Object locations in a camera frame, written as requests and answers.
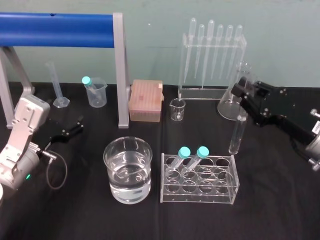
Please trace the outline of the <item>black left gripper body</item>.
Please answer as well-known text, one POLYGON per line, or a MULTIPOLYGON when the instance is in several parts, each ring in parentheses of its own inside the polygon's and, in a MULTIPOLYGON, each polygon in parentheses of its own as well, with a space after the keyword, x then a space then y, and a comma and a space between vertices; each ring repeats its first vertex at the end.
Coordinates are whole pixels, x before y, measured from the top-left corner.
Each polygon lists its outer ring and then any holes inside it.
POLYGON ((42 150, 47 149, 54 143, 67 143, 68 136, 66 130, 62 124, 51 118, 47 119, 46 122, 39 127, 34 134, 34 143, 42 150))

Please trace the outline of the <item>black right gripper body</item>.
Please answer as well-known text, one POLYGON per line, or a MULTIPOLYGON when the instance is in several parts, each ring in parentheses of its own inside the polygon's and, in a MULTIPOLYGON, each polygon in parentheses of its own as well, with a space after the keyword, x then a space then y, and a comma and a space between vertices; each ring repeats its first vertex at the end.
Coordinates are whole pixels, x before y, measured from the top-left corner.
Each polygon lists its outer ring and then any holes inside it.
POLYGON ((275 125, 305 146, 316 138, 316 117, 311 115, 314 106, 308 106, 302 94, 262 81, 257 81, 255 86, 256 96, 261 98, 263 125, 275 125))

